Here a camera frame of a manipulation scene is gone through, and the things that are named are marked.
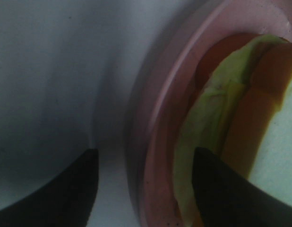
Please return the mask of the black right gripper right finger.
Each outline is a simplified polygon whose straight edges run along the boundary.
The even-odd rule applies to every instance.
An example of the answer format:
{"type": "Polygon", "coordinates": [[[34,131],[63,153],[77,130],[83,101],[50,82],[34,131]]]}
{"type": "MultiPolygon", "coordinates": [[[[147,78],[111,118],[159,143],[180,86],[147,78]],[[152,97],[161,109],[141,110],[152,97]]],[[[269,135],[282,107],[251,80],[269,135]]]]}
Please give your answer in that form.
{"type": "Polygon", "coordinates": [[[196,148],[192,185],[206,227],[292,227],[292,207],[238,175],[206,148],[196,148]]]}

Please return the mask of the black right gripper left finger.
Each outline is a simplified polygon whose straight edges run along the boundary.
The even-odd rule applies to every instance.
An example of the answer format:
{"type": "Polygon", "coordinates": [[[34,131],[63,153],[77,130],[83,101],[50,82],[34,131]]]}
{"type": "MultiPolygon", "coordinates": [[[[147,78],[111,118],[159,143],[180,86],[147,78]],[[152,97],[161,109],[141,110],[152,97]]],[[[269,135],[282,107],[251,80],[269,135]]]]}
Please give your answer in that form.
{"type": "Polygon", "coordinates": [[[0,227],[85,227],[98,179],[98,150],[88,149],[49,183],[1,209],[0,227]]]}

